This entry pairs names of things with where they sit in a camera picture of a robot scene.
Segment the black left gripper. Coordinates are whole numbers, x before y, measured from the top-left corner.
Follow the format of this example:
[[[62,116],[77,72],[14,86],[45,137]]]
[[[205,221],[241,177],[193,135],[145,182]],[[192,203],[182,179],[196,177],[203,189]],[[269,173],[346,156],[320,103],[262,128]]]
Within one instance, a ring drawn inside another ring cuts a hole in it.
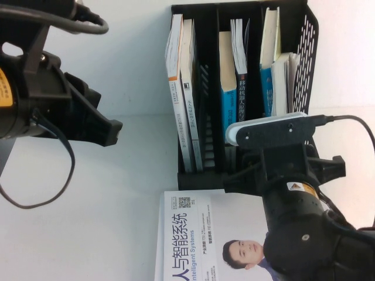
[[[61,59],[43,52],[34,70],[22,70],[22,113],[25,125],[45,117],[67,139],[115,145],[122,122],[98,111],[101,94],[83,80],[63,72]]]

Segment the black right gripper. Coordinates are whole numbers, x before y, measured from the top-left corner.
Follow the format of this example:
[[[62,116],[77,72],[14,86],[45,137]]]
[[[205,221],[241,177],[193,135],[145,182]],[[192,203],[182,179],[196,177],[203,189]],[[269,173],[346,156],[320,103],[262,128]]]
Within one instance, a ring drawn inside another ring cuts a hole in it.
[[[346,163],[341,156],[321,159],[313,144],[297,144],[246,153],[241,170],[224,179],[224,189],[227,193],[262,195],[285,181],[319,191],[321,185],[345,176]]]

